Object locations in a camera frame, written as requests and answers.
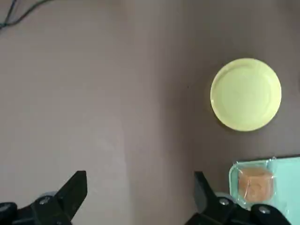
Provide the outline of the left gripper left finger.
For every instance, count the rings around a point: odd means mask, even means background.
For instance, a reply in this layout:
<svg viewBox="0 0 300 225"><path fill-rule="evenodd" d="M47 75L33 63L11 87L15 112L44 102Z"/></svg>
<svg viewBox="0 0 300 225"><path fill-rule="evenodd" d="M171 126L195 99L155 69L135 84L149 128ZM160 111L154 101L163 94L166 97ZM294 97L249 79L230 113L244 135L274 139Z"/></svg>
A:
<svg viewBox="0 0 300 225"><path fill-rule="evenodd" d="M14 202L2 202L0 223L2 225L71 225L86 196L86 171L76 171L54 195L41 196L26 207L19 209Z"/></svg>

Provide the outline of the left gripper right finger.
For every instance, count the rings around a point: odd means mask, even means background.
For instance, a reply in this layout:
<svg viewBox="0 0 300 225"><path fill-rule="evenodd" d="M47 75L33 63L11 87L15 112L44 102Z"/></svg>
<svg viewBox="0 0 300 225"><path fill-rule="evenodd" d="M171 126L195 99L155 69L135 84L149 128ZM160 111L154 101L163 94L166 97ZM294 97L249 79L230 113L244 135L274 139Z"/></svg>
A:
<svg viewBox="0 0 300 225"><path fill-rule="evenodd" d="M275 207L254 204L244 209L231 199L217 196L203 172L194 172L194 200L197 212L187 225L289 225L290 222Z"/></svg>

